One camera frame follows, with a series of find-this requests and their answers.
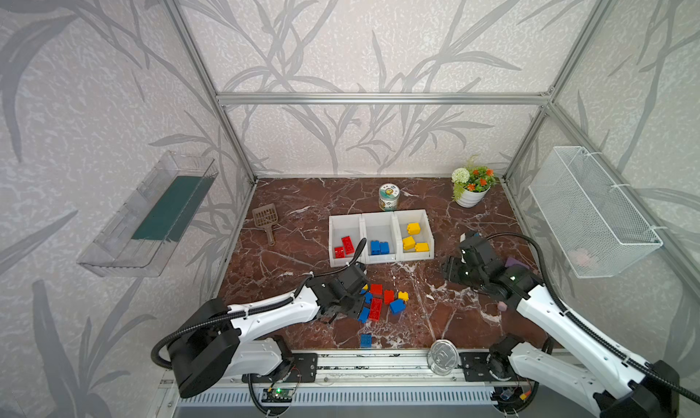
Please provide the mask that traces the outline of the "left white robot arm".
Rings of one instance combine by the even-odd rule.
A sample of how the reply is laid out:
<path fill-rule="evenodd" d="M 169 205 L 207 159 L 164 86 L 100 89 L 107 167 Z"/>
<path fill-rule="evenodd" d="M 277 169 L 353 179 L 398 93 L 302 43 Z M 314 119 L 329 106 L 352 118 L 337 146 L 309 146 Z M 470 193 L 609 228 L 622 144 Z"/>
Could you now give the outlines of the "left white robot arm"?
<path fill-rule="evenodd" d="M 151 361 L 173 371 L 182 398 L 201 394 L 228 376 L 279 380 L 292 370 L 293 354 L 273 332 L 337 315 L 359 317 L 367 284 L 366 265 L 351 261 L 337 270 L 309 273 L 291 292 L 266 300 L 207 301 L 153 346 Z"/>

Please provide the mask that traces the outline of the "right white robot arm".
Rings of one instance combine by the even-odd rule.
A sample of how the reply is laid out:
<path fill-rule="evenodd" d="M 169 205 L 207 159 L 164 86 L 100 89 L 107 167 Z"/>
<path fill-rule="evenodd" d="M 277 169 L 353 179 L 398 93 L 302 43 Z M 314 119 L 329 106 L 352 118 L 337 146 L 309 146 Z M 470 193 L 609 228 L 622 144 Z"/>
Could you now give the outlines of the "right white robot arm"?
<path fill-rule="evenodd" d="M 553 285 L 540 245 L 528 236 L 519 238 L 534 248 L 537 272 L 507 265 L 491 246 L 492 236 L 467 232 L 460 237 L 459 256 L 444 263 L 443 276 L 515 310 L 578 363 L 508 334 L 490 347 L 488 366 L 495 378 L 518 376 L 544 385 L 597 417 L 676 417 L 682 398 L 698 403 L 698 394 L 681 386 L 672 366 L 627 350 L 571 309 Z"/>

